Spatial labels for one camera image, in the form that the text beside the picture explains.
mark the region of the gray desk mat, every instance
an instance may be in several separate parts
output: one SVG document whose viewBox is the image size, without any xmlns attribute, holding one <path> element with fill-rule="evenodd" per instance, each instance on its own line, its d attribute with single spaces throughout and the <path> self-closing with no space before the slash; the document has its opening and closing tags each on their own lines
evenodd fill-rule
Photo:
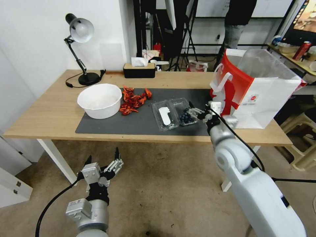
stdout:
<svg viewBox="0 0 316 237">
<path fill-rule="evenodd" d="M 160 131 L 151 107 L 155 102 L 184 97 L 195 107 L 203 109 L 208 101 L 208 89 L 150 89 L 150 91 L 153 94 L 152 99 L 146 100 L 144 105 L 138 109 L 138 113 L 132 112 L 123 116 L 121 112 L 117 112 L 107 119 L 93 119 L 85 113 L 76 133 L 208 136 L 206 126 L 201 121 L 165 132 Z M 136 88 L 134 94 L 143 92 L 144 89 Z"/>
</svg>

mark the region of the robotic hand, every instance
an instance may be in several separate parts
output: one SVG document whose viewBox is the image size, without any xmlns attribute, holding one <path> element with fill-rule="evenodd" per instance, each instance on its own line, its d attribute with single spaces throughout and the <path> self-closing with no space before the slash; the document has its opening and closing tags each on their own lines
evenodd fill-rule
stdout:
<svg viewBox="0 0 316 237">
<path fill-rule="evenodd" d="M 114 161 L 107 167 L 99 167 L 91 163 L 91 158 L 85 163 L 80 175 L 88 184 L 89 196 L 72 201 L 68 204 L 66 215 L 77 223 L 77 237 L 108 237 L 109 226 L 107 188 L 112 179 L 122 168 L 123 161 L 116 148 Z"/>
<path fill-rule="evenodd" d="M 206 108 L 188 113 L 203 120 L 211 137 L 215 161 L 232 183 L 232 191 L 258 237 L 306 236 L 303 223 L 269 175 L 252 160 L 249 148 L 236 140 L 233 116 L 219 116 L 220 102 L 209 101 Z"/>
</svg>

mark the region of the black shirt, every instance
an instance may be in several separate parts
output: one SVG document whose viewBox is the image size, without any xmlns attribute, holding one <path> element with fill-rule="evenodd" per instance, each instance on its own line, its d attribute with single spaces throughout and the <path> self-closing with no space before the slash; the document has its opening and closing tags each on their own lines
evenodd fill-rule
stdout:
<svg viewBox="0 0 316 237">
<path fill-rule="evenodd" d="M 230 0 L 225 25 L 247 25 L 257 0 Z"/>
</svg>

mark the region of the red bottle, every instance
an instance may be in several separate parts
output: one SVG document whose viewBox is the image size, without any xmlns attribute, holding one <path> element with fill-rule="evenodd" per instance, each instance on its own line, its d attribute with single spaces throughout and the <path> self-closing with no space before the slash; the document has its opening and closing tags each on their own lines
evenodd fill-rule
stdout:
<svg viewBox="0 0 316 237">
<path fill-rule="evenodd" d="M 295 55 L 293 56 L 293 59 L 296 61 L 299 61 L 304 53 L 309 49 L 309 47 L 312 46 L 312 43 L 309 41 L 304 41 L 304 43 L 300 46 L 300 48 L 296 51 Z"/>
<path fill-rule="evenodd" d="M 161 44 L 160 43 L 154 44 L 154 50 L 158 50 L 159 54 L 161 54 Z"/>
</svg>

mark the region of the light stand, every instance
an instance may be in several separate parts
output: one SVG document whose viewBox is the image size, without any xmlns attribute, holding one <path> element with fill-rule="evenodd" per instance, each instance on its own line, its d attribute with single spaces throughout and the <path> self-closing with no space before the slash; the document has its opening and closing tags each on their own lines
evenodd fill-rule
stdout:
<svg viewBox="0 0 316 237">
<path fill-rule="evenodd" d="M 73 39 L 70 39 L 71 36 L 68 36 L 66 39 L 64 39 L 64 41 L 66 42 L 66 44 L 68 45 L 70 51 L 72 52 L 73 56 L 76 59 L 76 62 L 78 63 L 79 67 L 81 68 L 83 75 L 81 75 L 78 79 L 79 83 L 81 85 L 84 86 L 90 86 L 93 85 L 95 83 L 98 83 L 101 78 L 99 77 L 98 74 L 94 73 L 94 72 L 87 72 L 87 68 L 86 66 L 83 64 L 83 62 L 77 57 L 77 55 L 75 54 L 74 50 L 71 47 L 71 44 L 74 42 Z"/>
<path fill-rule="evenodd" d="M 74 50 L 71 47 L 73 42 L 85 43 L 89 41 L 94 33 L 94 27 L 92 23 L 83 18 L 77 18 L 74 14 L 68 13 L 66 15 L 66 21 L 69 24 L 70 36 L 64 39 L 65 43 L 68 45 L 70 51 L 76 59 L 79 67 L 81 68 L 83 75 L 78 79 L 79 83 L 84 86 L 90 86 L 98 83 L 101 77 L 94 72 L 87 72 L 86 66 L 77 57 Z"/>
</svg>

